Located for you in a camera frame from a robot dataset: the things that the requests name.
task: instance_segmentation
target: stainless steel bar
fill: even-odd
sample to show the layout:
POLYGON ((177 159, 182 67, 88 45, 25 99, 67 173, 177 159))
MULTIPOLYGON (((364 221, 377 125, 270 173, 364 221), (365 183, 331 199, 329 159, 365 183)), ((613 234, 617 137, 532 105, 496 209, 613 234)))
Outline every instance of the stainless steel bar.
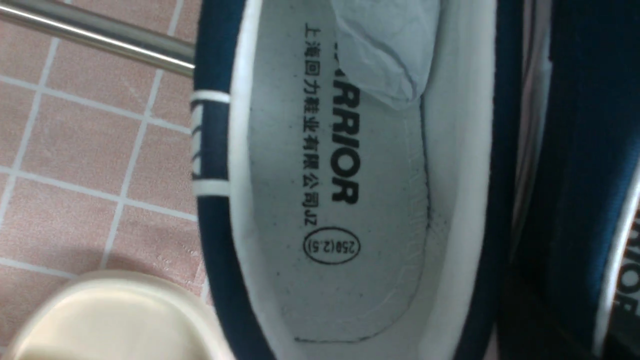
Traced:
POLYGON ((44 0, 0 0, 0 20, 193 76, 193 44, 74 6, 44 0))

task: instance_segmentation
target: white insole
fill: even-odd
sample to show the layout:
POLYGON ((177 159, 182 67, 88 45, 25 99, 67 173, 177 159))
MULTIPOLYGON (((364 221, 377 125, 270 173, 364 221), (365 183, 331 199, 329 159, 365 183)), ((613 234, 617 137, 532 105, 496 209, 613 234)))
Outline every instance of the white insole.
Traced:
POLYGON ((323 343, 404 314, 428 226, 419 104, 396 111, 349 83, 333 18, 329 1, 262 5, 249 135, 268 277, 293 336, 323 343))

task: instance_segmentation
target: oval size stamp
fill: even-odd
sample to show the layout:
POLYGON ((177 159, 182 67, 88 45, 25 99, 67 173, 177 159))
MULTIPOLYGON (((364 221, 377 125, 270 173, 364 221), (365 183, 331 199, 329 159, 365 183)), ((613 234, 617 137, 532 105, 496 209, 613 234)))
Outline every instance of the oval size stamp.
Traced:
POLYGON ((316 263, 340 265, 355 259, 360 253, 360 240, 341 227, 321 227, 307 234, 302 248, 316 263))

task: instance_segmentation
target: navy blue sneaker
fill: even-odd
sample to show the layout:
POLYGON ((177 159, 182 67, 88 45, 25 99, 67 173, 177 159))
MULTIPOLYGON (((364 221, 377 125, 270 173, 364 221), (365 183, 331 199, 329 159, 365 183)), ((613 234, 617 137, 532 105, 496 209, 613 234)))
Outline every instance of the navy blue sneaker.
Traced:
POLYGON ((328 0, 203 1, 193 188, 228 344, 238 360, 481 359, 508 258, 522 6, 443 4, 405 110, 349 82, 334 30, 328 0))
POLYGON ((640 359, 640 4, 555 1, 548 37, 553 69, 502 355, 640 359))

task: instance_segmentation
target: white slipper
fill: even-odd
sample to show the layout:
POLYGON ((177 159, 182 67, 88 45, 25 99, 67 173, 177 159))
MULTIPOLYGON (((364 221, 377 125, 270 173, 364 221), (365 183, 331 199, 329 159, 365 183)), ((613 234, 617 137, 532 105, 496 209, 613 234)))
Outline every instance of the white slipper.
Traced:
POLYGON ((397 111, 340 71, 329 1, 203 2, 194 191, 238 360, 482 358, 519 119, 500 16, 522 18, 444 2, 423 102, 397 111))
POLYGON ((157 277, 80 276, 37 310, 2 360, 232 359, 215 314, 157 277))

